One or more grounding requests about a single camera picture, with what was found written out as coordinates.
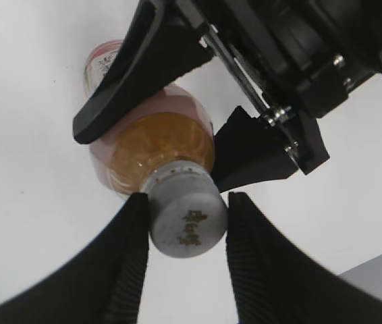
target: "bottle cap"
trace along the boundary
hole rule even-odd
[[[174,161],[156,170],[142,191],[148,194],[151,238],[175,258],[200,255],[227,230],[227,207],[207,171],[191,161]]]

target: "bottle body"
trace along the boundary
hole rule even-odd
[[[105,43],[89,56],[88,96],[101,83],[120,45],[120,40]],[[92,143],[90,153],[101,183],[127,196],[140,191],[152,172],[172,161],[193,161],[210,173],[215,161],[213,129],[200,103],[170,84]]]
[[[88,96],[101,83],[120,41],[95,49],[85,69]],[[227,210],[210,177],[212,123],[191,94],[170,84],[135,107],[90,145],[101,183],[123,198],[145,192],[151,237],[171,257],[212,248],[227,229]]]

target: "robotic arm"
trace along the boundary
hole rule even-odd
[[[260,115],[238,107],[216,135],[220,191],[308,174],[329,158],[317,119],[382,74],[382,0],[141,0],[74,138],[91,143],[214,56]]]

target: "bottle neck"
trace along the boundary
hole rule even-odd
[[[173,161],[155,170],[143,183],[140,191],[149,193],[160,182],[177,175],[204,176],[212,181],[211,176],[201,165],[192,161]]]

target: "bolt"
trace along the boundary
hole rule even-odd
[[[289,156],[289,158],[293,161],[295,166],[300,169],[299,163],[298,163],[298,151],[296,150],[299,146],[299,143],[294,141],[293,143],[286,145],[284,147],[285,152]]]
[[[271,125],[272,127],[275,126],[278,122],[284,123],[287,120],[289,120],[289,111],[291,111],[292,108],[290,106],[287,107],[274,107],[272,108],[271,115],[265,115],[264,119]]]
[[[346,65],[346,60],[344,59],[344,56],[341,54],[336,54],[333,58],[333,66],[335,66],[337,69],[341,69]]]
[[[351,78],[346,78],[343,82],[343,85],[347,90],[350,90],[353,87],[353,80]]]

